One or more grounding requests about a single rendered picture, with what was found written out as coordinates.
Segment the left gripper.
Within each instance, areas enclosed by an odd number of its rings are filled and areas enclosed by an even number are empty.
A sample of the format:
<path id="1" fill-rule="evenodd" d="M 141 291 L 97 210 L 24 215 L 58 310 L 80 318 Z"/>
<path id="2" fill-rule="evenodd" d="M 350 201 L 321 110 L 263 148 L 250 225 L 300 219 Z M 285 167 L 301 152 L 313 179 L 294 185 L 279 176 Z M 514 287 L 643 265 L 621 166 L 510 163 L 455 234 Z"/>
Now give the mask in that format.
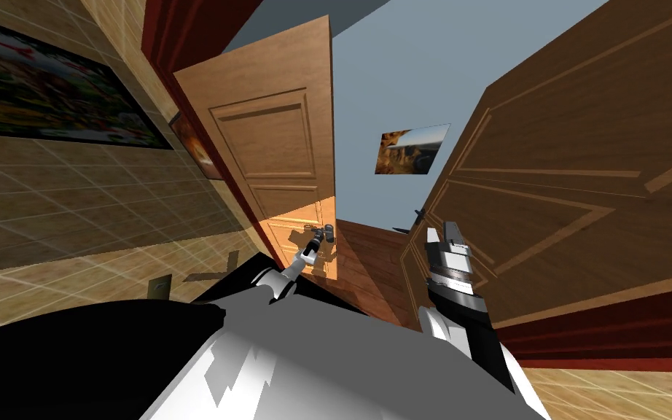
<path id="1" fill-rule="evenodd" d="M 325 239 L 325 233 L 323 230 L 313 230 L 313 232 L 313 238 L 309 240 L 308 244 L 303 249 L 304 257 L 315 257 L 319 250 L 320 243 Z"/>

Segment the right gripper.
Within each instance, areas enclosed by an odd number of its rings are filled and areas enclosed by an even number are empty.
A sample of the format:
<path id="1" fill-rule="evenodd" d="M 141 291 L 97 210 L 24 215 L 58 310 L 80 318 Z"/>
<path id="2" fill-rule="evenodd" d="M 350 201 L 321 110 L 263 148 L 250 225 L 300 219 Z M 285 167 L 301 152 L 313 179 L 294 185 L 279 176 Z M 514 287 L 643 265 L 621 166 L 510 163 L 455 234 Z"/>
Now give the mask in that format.
<path id="1" fill-rule="evenodd" d="M 426 230 L 424 249 L 429 267 L 448 268 L 451 270 L 470 270 L 471 249 L 464 245 L 464 237 L 456 222 L 444 221 L 442 225 L 443 239 L 433 227 Z"/>

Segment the light brown door leaf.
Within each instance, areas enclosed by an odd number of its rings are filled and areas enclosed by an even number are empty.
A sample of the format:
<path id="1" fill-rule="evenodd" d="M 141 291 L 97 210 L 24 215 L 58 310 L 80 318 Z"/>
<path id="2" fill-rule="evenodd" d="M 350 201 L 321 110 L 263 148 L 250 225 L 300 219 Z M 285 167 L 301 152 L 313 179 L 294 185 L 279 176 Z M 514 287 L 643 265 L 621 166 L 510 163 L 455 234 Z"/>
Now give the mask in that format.
<path id="1" fill-rule="evenodd" d="M 290 265 L 314 228 L 336 223 L 329 17 L 245 44 L 175 78 L 272 256 Z"/>

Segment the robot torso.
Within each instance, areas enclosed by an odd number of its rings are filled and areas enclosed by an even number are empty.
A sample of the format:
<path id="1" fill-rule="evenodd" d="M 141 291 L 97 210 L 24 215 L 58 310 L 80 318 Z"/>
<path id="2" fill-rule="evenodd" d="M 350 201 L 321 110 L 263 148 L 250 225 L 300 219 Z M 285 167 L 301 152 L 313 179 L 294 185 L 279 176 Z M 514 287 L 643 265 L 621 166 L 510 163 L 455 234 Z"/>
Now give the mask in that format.
<path id="1" fill-rule="evenodd" d="M 142 420 L 543 420 L 453 344 L 309 281 L 221 297 L 214 334 Z"/>

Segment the dark brown door leaf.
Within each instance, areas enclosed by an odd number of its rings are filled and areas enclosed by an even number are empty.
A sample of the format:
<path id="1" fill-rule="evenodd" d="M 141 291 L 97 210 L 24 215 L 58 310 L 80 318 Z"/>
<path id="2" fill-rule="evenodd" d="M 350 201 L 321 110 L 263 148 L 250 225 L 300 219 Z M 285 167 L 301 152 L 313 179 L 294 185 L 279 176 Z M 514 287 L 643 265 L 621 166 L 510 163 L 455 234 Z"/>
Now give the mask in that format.
<path id="1" fill-rule="evenodd" d="M 489 85 L 402 250 L 457 222 L 496 327 L 672 292 L 672 0 L 608 0 Z"/>

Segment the canyon landscape wall picture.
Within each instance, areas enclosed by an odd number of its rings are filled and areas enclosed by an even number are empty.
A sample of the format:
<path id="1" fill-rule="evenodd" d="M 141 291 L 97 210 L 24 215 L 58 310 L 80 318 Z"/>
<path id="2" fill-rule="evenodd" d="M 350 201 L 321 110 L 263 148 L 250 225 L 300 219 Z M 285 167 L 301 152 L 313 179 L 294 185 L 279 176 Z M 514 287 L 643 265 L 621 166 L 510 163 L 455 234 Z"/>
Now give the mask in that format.
<path id="1" fill-rule="evenodd" d="M 382 133 L 375 174 L 426 175 L 450 124 Z"/>

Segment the small orange wall picture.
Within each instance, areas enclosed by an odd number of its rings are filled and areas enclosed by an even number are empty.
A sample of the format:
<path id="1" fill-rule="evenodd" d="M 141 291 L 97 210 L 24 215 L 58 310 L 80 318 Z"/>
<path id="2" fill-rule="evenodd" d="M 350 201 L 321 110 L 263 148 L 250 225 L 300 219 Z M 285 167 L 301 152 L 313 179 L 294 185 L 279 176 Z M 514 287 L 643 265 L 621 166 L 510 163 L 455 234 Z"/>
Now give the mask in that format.
<path id="1" fill-rule="evenodd" d="M 169 122 L 169 125 L 204 177 L 210 180 L 223 180 L 188 119 L 181 112 L 178 112 Z"/>

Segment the grey wall switch plate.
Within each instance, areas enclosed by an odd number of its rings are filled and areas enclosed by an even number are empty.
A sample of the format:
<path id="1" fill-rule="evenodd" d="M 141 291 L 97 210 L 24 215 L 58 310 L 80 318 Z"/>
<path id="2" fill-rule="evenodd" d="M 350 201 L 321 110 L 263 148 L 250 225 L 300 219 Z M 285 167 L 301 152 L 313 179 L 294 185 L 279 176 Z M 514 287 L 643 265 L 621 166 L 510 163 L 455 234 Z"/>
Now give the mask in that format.
<path id="1" fill-rule="evenodd" d="M 169 300 L 171 284 L 171 273 L 149 280 L 146 298 L 150 300 Z"/>

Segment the large dark framed wall picture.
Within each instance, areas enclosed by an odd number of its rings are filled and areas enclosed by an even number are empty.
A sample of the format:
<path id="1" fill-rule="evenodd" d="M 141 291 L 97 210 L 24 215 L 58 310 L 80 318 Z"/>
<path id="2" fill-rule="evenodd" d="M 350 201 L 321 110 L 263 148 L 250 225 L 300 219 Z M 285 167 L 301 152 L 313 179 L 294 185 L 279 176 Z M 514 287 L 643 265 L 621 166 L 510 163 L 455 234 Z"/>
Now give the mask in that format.
<path id="1" fill-rule="evenodd" d="M 0 136 L 170 148 L 107 65 L 3 26 Z"/>

